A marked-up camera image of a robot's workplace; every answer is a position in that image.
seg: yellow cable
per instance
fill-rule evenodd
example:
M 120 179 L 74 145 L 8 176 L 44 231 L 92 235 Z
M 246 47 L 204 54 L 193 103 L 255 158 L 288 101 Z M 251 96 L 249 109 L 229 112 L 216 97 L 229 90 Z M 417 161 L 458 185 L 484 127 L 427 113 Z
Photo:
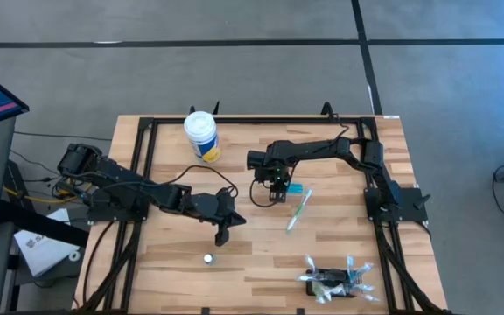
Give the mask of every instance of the yellow cable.
M 92 186 L 92 183 L 89 183 L 87 187 L 85 187 L 85 192 Z M 12 194 L 13 196 L 18 196 L 18 192 L 15 192 L 14 190 L 11 190 L 7 187 L 3 187 L 3 189 L 7 192 Z M 41 198 L 36 198 L 36 197 L 31 197 L 31 196 L 24 196 L 28 200 L 36 201 L 36 202 L 43 202 L 43 203 L 49 203 L 49 204 L 62 204 L 62 203 L 67 203 L 73 200 L 76 200 L 77 197 L 72 197 L 68 199 L 63 199 L 63 200 L 53 200 L 53 199 L 41 199 Z

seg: wooden table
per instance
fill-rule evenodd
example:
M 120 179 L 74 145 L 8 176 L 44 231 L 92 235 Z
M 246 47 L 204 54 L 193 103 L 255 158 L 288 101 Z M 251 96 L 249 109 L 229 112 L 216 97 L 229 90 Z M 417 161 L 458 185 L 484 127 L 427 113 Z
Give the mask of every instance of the wooden table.
M 137 123 L 140 116 L 118 118 L 110 156 L 120 165 L 130 167 Z M 401 186 L 416 181 L 410 154 L 397 117 L 376 118 L 380 141 L 385 148 L 385 163 L 392 179 Z M 285 204 L 259 208 L 250 202 L 249 185 L 253 171 L 246 169 L 248 150 L 265 151 L 275 140 L 295 142 L 335 137 L 338 124 L 218 124 L 223 149 L 212 167 L 226 175 L 239 188 L 236 209 L 248 223 L 231 227 L 230 240 L 214 246 L 217 227 L 182 216 L 150 209 L 143 224 L 136 274 L 129 313 L 387 313 L 372 223 L 367 219 L 362 191 L 365 178 L 338 159 L 301 162 L 294 182 L 313 190 L 299 223 L 286 234 L 285 228 L 294 213 L 299 197 L 289 196 Z M 352 125 L 345 137 L 357 137 Z M 149 135 L 143 140 L 147 143 Z M 143 171 L 146 145 L 142 148 L 139 173 Z M 157 182 L 172 179 L 188 165 L 200 162 L 193 155 L 182 124 L 159 125 L 150 178 Z M 227 184 L 216 174 L 193 169 L 180 181 L 192 186 L 193 193 L 216 193 Z M 267 190 L 255 185 L 257 202 L 267 203 Z M 106 223 L 92 226 L 87 252 Z M 103 238 L 89 276 L 89 296 L 109 271 L 116 240 L 116 223 Z M 409 273 L 436 305 L 446 307 L 437 265 L 429 236 L 414 223 L 401 223 L 400 235 Z M 203 262 L 206 253 L 215 255 L 213 266 Z M 362 298 L 335 298 L 330 304 L 317 304 L 305 295 L 305 284 L 297 276 L 305 273 L 304 255 L 311 255 L 320 268 L 345 268 L 346 255 L 355 257 L 356 266 L 374 264 L 363 282 L 376 287 L 374 295 L 381 302 Z M 82 284 L 89 255 L 85 255 L 75 296 L 81 301 Z M 393 271 L 398 307 L 403 307 L 399 280 Z M 118 307 L 123 288 L 123 274 L 118 277 L 114 307 Z

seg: black floor line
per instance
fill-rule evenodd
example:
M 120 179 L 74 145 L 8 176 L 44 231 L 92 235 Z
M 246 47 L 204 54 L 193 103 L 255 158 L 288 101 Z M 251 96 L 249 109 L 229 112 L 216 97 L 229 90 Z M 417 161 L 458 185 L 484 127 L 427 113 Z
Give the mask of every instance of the black floor line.
M 363 58 L 363 67 L 365 68 L 365 77 L 367 78 L 368 94 L 373 114 L 382 115 L 381 98 L 378 95 L 378 88 L 376 87 L 375 70 L 373 69 L 371 53 L 368 50 L 367 34 L 365 33 L 359 0 L 351 0 L 351 6 L 353 7 L 353 15 L 355 17 L 355 26 L 359 34 L 360 56 Z
M 102 42 L 0 42 L 0 48 L 176 48 L 245 46 L 504 46 L 504 38 L 476 39 L 350 39 L 350 38 L 272 38 L 150 40 Z
M 347 38 L 273 38 L 273 39 L 211 39 L 155 40 L 103 42 L 8 42 L 0 48 L 173 48 L 173 47 L 241 47 L 241 46 L 346 46 L 359 40 Z
M 504 38 L 474 39 L 369 39 L 369 46 L 495 46 L 504 45 Z

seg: black cable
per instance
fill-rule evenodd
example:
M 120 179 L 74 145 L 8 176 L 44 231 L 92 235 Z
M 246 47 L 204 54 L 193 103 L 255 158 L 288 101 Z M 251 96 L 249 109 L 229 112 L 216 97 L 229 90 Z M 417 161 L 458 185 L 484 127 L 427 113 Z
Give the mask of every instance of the black cable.
M 139 235 L 141 231 L 134 228 L 131 232 L 131 237 L 129 238 L 128 244 L 126 244 L 125 249 L 120 254 L 118 260 L 110 268 L 110 272 L 104 277 L 98 289 L 93 292 L 91 298 L 80 308 L 82 311 L 94 311 L 99 306 L 102 298 L 112 284 L 116 281 L 118 274 L 122 271 L 124 264 L 133 256 L 137 254 L 137 244 L 139 242 Z
M 346 124 L 344 124 L 343 122 L 340 121 L 340 114 L 338 114 L 338 113 L 333 114 L 333 118 L 338 120 L 339 126 L 347 128 L 346 131 L 349 130 L 349 126 L 347 126 Z
M 101 235 L 98 237 L 96 243 L 94 244 L 93 252 L 91 253 L 91 256 L 88 258 L 87 270 L 85 270 L 85 279 L 83 280 L 83 304 L 87 303 L 88 272 L 91 270 L 91 265 L 93 264 L 93 259 L 95 259 L 96 250 L 98 249 L 98 246 L 101 244 L 102 238 L 104 237 L 106 232 L 108 232 L 109 228 L 112 227 L 112 224 L 114 224 L 113 221 L 111 221 L 104 228 L 104 230 L 102 230 Z
M 98 192 L 100 192 L 100 191 L 104 191 L 104 190 L 107 190 L 109 188 L 116 187 L 116 186 L 125 186 L 125 185 L 140 185 L 140 186 L 148 186 L 148 187 L 157 187 L 157 186 L 162 186 L 162 185 L 169 185 L 169 184 L 172 184 L 172 183 L 178 181 L 182 177 L 184 177 L 184 175 L 186 175 L 186 173 L 188 173 L 188 171 L 190 171 L 194 167 L 201 168 L 201 169 L 206 169 L 206 170 L 215 172 L 217 175 L 219 175 L 222 179 L 225 179 L 225 181 L 227 181 L 230 184 L 229 193 L 231 193 L 232 191 L 236 191 L 236 194 L 234 196 L 232 196 L 232 197 L 236 198 L 238 196 L 238 187 L 236 187 L 235 183 L 233 183 L 232 181 L 230 181 L 228 178 L 226 178 L 219 171 L 217 171 L 214 168 L 209 167 L 209 166 L 196 165 L 195 164 L 195 165 L 190 165 L 190 166 L 186 167 L 186 169 L 184 171 L 182 171 L 182 173 L 180 175 L 178 175 L 175 179 L 171 179 L 169 181 L 165 181 L 164 183 L 147 184 L 147 183 L 144 183 L 143 181 L 140 180 L 140 181 L 125 181 L 125 182 L 114 183 L 114 184 L 111 184 L 111 185 L 105 185 L 104 187 L 99 188 L 99 189 L 97 189 L 96 191 L 93 192 L 93 194 L 91 195 L 90 204 L 91 205 L 95 204 L 94 203 L 94 201 L 95 201 L 95 195 Z M 86 175 L 86 174 L 87 173 L 82 173 L 82 174 L 77 175 L 77 176 L 80 177 L 80 176 L 83 176 L 83 175 Z
M 65 220 L 65 221 L 59 221 L 59 222 L 71 223 L 71 222 L 87 222 L 87 221 L 88 221 L 87 218 L 77 218 L 77 219 L 71 219 L 71 220 Z
M 57 173 L 56 171 L 52 171 L 50 170 L 49 168 L 45 167 L 43 164 L 41 164 L 40 162 L 34 162 L 34 161 L 31 161 L 29 160 L 28 158 L 26 158 L 24 155 L 14 151 L 13 149 L 10 150 L 11 152 L 17 154 L 18 156 L 20 156 L 24 161 L 26 161 L 27 163 L 30 163 L 30 164 L 34 164 L 34 165 L 38 165 L 42 168 L 44 168 L 45 170 L 49 171 L 50 173 L 53 173 L 53 174 L 56 174 L 56 175 L 60 175 L 59 173 Z
M 501 207 L 501 204 L 497 200 L 497 194 L 495 193 L 495 178 L 497 178 L 497 173 L 499 172 L 500 169 L 502 169 L 504 165 L 501 165 L 493 172 L 493 181 L 491 182 L 491 191 L 493 192 L 493 198 L 495 199 L 495 204 L 497 205 L 497 208 L 501 211 L 502 214 L 504 214 L 504 210 Z
M 110 139 L 110 138 L 100 138 L 100 137 L 96 137 L 96 136 L 50 135 L 50 134 L 39 134 L 39 133 L 23 132 L 23 131 L 14 131 L 14 132 L 18 135 L 35 136 L 35 137 L 74 137 L 74 138 L 79 138 L 79 139 L 112 141 L 112 139 Z
M 333 146 L 334 144 L 336 144 L 338 142 L 338 140 L 340 140 L 340 137 L 341 135 L 345 134 L 348 130 L 349 130 L 349 126 L 347 125 L 342 125 L 341 123 L 339 124 L 341 127 L 343 127 L 344 129 L 328 144 L 328 145 L 325 145 L 325 146 L 322 146 L 322 147 L 319 147 L 317 148 L 316 150 L 314 150 L 312 153 L 316 153 L 318 151 L 322 151 L 322 150 L 325 150 L 331 146 Z
M 106 178 L 102 174 L 100 174 L 100 173 L 98 173 L 96 171 L 86 171 L 86 172 L 81 173 L 81 174 L 72 174 L 72 173 L 70 173 L 68 171 L 63 171 L 63 175 L 64 175 L 64 177 L 69 177 L 71 179 L 81 180 L 81 181 L 84 181 L 84 182 L 88 181 L 88 180 L 83 179 L 83 177 L 87 176 L 87 175 L 96 175 L 96 176 L 100 176 L 100 177 Z
M 260 205 L 259 203 L 257 203 L 257 202 L 254 201 L 254 197 L 252 197 L 252 187 L 254 186 L 255 182 L 256 182 L 256 180 L 252 179 L 252 183 L 250 183 L 250 192 L 249 192 L 249 194 L 250 194 L 250 201 L 252 201 L 252 203 L 256 207 L 272 207 L 272 206 L 274 206 L 277 203 L 277 201 L 274 201 L 274 202 L 272 202 L 270 204 L 267 204 L 267 205 Z
M 376 233 L 376 242 L 379 245 L 379 251 L 384 254 L 387 260 L 392 264 L 392 267 L 396 270 L 396 273 L 409 288 L 410 293 L 413 298 L 421 306 L 424 312 L 441 312 L 441 309 L 434 305 L 425 293 L 419 288 L 416 281 L 407 271 L 407 269 L 402 265 L 402 263 L 396 257 L 394 250 L 386 240 L 384 231 L 380 230 Z
M 52 282 L 48 285 L 41 285 L 41 284 L 36 283 L 36 281 L 33 283 L 34 283 L 34 285 L 36 285 L 40 289 L 50 289 L 53 287 L 54 284 L 56 284 L 56 282 L 57 282 L 57 280 L 52 280 Z
M 56 176 L 56 177 L 44 177 L 44 178 L 41 178 L 41 179 L 23 179 L 23 181 L 25 183 L 35 183 L 35 182 L 42 182 L 42 183 L 48 183 L 48 182 L 51 182 L 55 179 L 59 179 L 60 176 Z
M 75 307 L 79 308 L 79 302 L 77 302 L 77 298 L 75 298 L 75 294 L 73 294 L 73 302 L 75 303 Z
M 291 181 L 293 180 L 293 174 L 295 173 L 295 170 L 297 169 L 297 164 L 298 164 L 298 162 L 293 166 L 293 169 L 290 171 L 289 185 L 291 185 Z M 250 190 L 248 192 L 248 194 L 250 195 L 250 201 L 252 201 L 254 206 L 257 206 L 257 207 L 273 207 L 277 203 L 277 201 L 274 201 L 274 202 L 267 204 L 267 205 L 260 205 L 259 203 L 257 203 L 254 200 L 254 197 L 252 196 L 252 187 L 254 186 L 254 182 L 255 182 L 255 180 L 253 179 L 252 183 L 250 183 Z
M 429 235 L 429 239 L 430 240 L 433 239 L 433 234 L 431 234 L 431 231 L 429 230 L 429 228 L 426 227 L 422 221 L 416 221 L 416 224 L 418 226 L 420 226 L 421 228 L 423 228 L 425 230 L 425 232 L 427 232 L 427 234 Z

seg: black metal frame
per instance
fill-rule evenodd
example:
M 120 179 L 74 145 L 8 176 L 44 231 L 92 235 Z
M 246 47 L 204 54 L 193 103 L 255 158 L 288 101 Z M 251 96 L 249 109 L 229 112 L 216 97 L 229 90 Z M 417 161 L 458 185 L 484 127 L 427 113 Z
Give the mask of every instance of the black metal frame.
M 253 123 L 253 124 L 272 124 L 272 123 L 287 123 L 287 124 L 293 124 L 293 123 L 312 123 L 312 124 L 334 124 L 334 123 L 346 123 L 346 124 L 354 124 L 357 128 L 358 132 L 358 137 L 364 137 L 365 136 L 365 130 L 364 126 L 366 126 L 370 132 L 371 138 L 378 140 L 378 132 L 377 132 L 377 127 L 376 127 L 376 121 L 375 118 L 372 116 L 367 116 L 367 117 L 337 117 L 332 110 L 332 107 L 330 106 L 329 103 L 325 103 L 321 115 L 327 115 L 327 116 L 321 116 L 321 117 L 216 117 L 215 121 L 218 124 L 223 124 L 223 123 Z M 140 118 L 139 124 L 137 127 L 137 135 L 136 135 L 136 143 L 132 155 L 132 160 L 131 160 L 131 166 L 130 169 L 132 171 L 136 171 L 137 167 L 139 165 L 139 158 L 141 154 L 141 149 L 143 147 L 143 138 L 144 138 L 144 132 L 150 128 L 150 136 L 149 136 L 149 143 L 147 144 L 147 154 L 145 156 L 144 160 L 144 168 L 143 168 L 143 176 L 146 177 L 147 179 L 149 178 L 151 174 L 151 165 L 152 165 L 152 160 L 154 156 L 154 151 L 155 151 L 155 142 L 157 140 L 157 133 L 158 133 L 158 126 L 160 124 L 177 124 L 177 123 L 184 123 L 184 117 L 160 117 L 160 118 L 153 118 L 153 117 L 143 117 Z M 366 182 L 367 182 L 367 189 L 366 191 L 373 188 L 373 183 L 372 180 L 370 179 L 369 176 L 366 176 Z M 383 233 L 383 227 L 381 223 L 377 220 L 373 220 L 374 223 L 374 231 L 375 233 L 381 234 Z M 118 229 L 118 233 L 116 236 L 116 242 L 115 242 L 115 251 L 114 251 L 114 257 L 113 257 L 113 262 L 112 264 L 115 264 L 118 260 L 118 257 L 120 253 L 122 252 L 122 244 L 124 243 L 124 238 L 125 238 L 125 229 L 127 227 L 127 223 L 121 223 L 120 227 Z M 136 230 L 137 234 L 140 235 L 141 231 L 141 222 L 135 223 L 134 229 Z M 390 225 L 390 235 L 391 235 L 391 241 L 392 241 L 392 247 L 395 251 L 395 257 L 397 258 L 398 262 L 400 265 L 405 268 L 405 263 L 403 260 L 403 252 L 402 252 L 402 244 L 400 243 L 400 235 L 398 232 L 398 228 L 396 224 Z M 396 305 L 396 297 L 394 293 L 394 286 L 393 286 L 393 281 L 392 281 L 392 276 L 389 268 L 389 260 L 387 257 L 382 253 L 382 247 L 385 246 L 383 243 L 381 243 L 381 240 L 377 237 L 377 245 L 379 249 L 379 258 L 381 262 L 381 272 L 382 272 L 382 278 L 384 282 L 384 290 L 386 292 L 386 299 L 387 299 L 387 304 L 388 304 L 388 311 L 390 313 L 392 312 L 403 312 L 404 310 L 398 309 Z M 125 282 L 124 282 L 124 288 L 122 292 L 122 302 L 121 302 L 121 310 L 127 311 L 129 308 L 129 303 L 130 303 L 130 294 L 131 294 L 131 287 L 133 284 L 133 276 L 134 276 L 134 271 L 135 271 L 135 264 L 136 264 L 136 259 L 137 259 L 137 251 L 134 252 L 134 254 L 131 256 L 129 259 L 128 263 L 128 269 L 126 272 L 126 277 L 125 277 Z M 401 286 L 402 286 L 402 295 L 403 295 L 403 302 L 405 305 L 405 311 L 408 312 L 413 312 L 414 309 L 414 304 L 413 304 L 413 299 L 410 294 L 410 290 L 408 289 L 408 285 L 404 283 L 404 281 L 401 280 Z M 104 310 L 111 310 L 112 307 L 112 302 L 114 298 L 114 287 L 112 287 L 111 290 L 108 291 L 107 296 L 105 297 L 105 302 L 104 302 Z M 297 312 L 302 312 L 304 313 L 305 310 L 303 309 L 297 309 Z
M 66 223 L 15 206 L 0 200 L 0 222 L 10 221 L 17 228 L 40 234 L 57 241 L 66 242 L 84 248 L 87 245 L 88 232 Z

